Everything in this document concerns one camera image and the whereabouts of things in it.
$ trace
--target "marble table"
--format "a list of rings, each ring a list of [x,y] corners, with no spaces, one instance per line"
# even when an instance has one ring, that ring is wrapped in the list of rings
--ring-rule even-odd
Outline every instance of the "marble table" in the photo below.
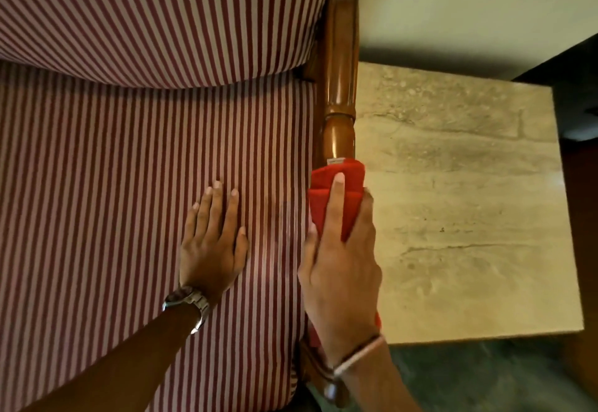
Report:
[[[583,328],[551,90],[359,64],[390,343]]]

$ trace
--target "forearm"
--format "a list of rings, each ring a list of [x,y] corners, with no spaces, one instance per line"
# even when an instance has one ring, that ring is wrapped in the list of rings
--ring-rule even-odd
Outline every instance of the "forearm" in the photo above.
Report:
[[[98,362],[23,412],[143,412],[197,323],[180,305],[161,313]]]
[[[392,363],[386,343],[356,362],[342,378],[364,412],[421,411]]]

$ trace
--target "red microfiber cloth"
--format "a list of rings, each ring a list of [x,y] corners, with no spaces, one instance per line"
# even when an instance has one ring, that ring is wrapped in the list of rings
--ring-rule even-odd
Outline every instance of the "red microfiber cloth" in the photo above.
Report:
[[[351,158],[346,158],[340,163],[331,164],[311,172],[311,188],[308,190],[309,208],[311,220],[318,228],[318,234],[322,235],[324,219],[326,217],[326,206],[330,189],[333,185],[334,176],[337,173],[344,173],[344,208],[343,208],[343,230],[341,240],[346,242],[355,219],[359,213],[359,206],[363,199],[363,180],[365,178],[365,166],[363,163]],[[376,313],[376,326],[381,328],[382,323]],[[309,326],[309,343],[311,347],[320,347],[320,339],[314,328]]]

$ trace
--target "striped cushion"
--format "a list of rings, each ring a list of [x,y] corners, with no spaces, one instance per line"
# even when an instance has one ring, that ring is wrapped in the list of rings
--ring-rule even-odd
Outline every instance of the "striped cushion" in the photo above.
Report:
[[[290,73],[165,91],[0,62],[2,410],[63,384],[159,313],[185,213],[215,179],[241,191],[247,266],[151,409],[286,404],[305,326],[296,270],[314,100]]]
[[[100,83],[219,86],[306,61],[324,0],[0,0],[0,58]]]

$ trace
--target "wristwatch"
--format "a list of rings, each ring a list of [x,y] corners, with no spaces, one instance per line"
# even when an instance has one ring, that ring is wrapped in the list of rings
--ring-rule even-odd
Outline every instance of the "wristwatch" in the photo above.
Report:
[[[210,303],[207,301],[205,295],[203,295],[198,289],[195,289],[191,286],[183,286],[166,296],[164,299],[164,304],[162,305],[162,311],[183,303],[195,305],[199,310],[200,317],[193,330],[191,330],[192,335],[193,333],[197,332],[199,327],[205,323],[208,315],[210,314]]]

